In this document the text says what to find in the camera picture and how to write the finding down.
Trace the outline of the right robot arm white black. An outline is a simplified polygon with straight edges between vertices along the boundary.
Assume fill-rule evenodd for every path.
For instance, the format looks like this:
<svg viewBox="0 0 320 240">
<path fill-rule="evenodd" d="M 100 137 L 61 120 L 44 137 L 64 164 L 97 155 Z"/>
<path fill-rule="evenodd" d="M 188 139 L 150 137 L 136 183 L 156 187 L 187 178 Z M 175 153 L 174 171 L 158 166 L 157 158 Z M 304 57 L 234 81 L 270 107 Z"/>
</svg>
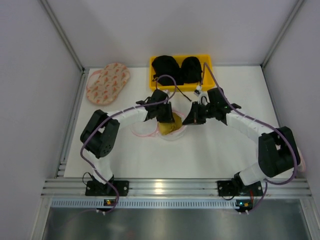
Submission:
<svg viewBox="0 0 320 240">
<path fill-rule="evenodd" d="M 198 101 L 192 103 L 183 125 L 203 125 L 208 119 L 216 119 L 257 145 L 256 162 L 233 177 L 243 186 L 276 177 L 288 170 L 292 170 L 295 176 L 301 158 L 292 130 L 286 126 L 273 127 L 239 112 L 240 108 L 227 101 L 223 89 L 212 88 L 207 95 L 198 95 Z"/>
</svg>

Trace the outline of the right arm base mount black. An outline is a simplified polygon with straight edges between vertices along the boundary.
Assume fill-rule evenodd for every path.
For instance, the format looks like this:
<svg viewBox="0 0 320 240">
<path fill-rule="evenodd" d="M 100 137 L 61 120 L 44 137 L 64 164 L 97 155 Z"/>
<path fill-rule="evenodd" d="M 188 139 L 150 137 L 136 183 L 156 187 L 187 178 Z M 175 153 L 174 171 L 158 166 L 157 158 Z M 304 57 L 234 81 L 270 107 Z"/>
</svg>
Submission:
<svg viewBox="0 0 320 240">
<path fill-rule="evenodd" d="M 217 181 L 217 189 L 220 197 L 261 197 L 263 195 L 260 181 L 244 185 L 240 179 L 219 180 Z"/>
</svg>

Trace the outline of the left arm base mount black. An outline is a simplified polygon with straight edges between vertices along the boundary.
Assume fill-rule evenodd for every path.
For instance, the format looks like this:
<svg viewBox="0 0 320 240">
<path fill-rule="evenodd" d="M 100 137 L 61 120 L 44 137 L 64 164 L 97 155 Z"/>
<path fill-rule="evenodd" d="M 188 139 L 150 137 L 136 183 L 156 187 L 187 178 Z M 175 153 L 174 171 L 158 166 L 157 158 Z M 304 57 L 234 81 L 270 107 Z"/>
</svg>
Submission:
<svg viewBox="0 0 320 240">
<path fill-rule="evenodd" d="M 120 197 L 126 197 L 129 193 L 129 181 L 113 180 L 111 184 L 115 187 Z M 116 191 L 107 183 L 103 184 L 97 180 L 90 180 L 86 184 L 85 196 L 87 197 L 116 197 Z"/>
</svg>

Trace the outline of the yellow bra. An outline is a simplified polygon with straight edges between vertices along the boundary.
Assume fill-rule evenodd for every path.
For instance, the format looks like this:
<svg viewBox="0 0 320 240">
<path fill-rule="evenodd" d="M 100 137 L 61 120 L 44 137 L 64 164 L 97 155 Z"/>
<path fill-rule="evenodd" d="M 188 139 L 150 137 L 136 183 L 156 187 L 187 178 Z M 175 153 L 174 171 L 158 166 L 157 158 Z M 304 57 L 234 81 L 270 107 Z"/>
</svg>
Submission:
<svg viewBox="0 0 320 240">
<path fill-rule="evenodd" d="M 157 123 L 159 133 L 162 136 L 165 136 L 174 131 L 177 131 L 182 127 L 183 125 L 182 118 L 175 112 L 173 113 L 173 118 L 174 118 L 174 122 L 172 123 L 161 123 L 161 122 Z"/>
</svg>

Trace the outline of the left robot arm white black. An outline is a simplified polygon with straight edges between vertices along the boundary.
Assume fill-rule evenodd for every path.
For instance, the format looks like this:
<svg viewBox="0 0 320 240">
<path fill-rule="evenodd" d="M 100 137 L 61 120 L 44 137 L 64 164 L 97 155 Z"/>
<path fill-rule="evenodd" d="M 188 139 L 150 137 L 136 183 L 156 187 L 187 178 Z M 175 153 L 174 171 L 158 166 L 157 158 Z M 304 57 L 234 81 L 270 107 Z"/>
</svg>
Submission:
<svg viewBox="0 0 320 240">
<path fill-rule="evenodd" d="M 111 186 L 114 174 L 111 170 L 111 153 L 119 130 L 138 122 L 157 119 L 163 123 L 173 123 L 173 96 L 156 89 L 145 100 L 121 111 L 104 112 L 96 110 L 80 135 L 82 147 L 80 156 L 92 168 L 93 179 L 103 185 Z"/>
</svg>

